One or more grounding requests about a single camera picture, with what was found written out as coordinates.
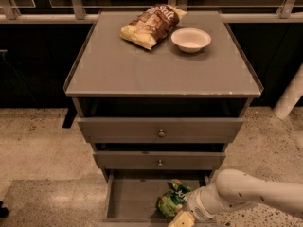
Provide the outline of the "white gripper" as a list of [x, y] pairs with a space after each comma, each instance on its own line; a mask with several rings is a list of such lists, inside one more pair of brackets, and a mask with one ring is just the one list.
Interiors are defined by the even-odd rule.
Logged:
[[168, 227], [193, 227], [195, 219], [206, 221], [233, 207], [234, 203], [222, 197], [214, 183], [203, 186], [187, 195], [187, 211], [180, 211]]

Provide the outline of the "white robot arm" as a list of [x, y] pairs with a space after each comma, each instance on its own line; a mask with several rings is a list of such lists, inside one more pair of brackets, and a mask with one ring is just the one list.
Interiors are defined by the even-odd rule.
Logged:
[[303, 184], [265, 181], [236, 169], [218, 173], [214, 183], [187, 194], [187, 203], [168, 227], [193, 227], [217, 213], [232, 212], [251, 203], [273, 207], [303, 218]]

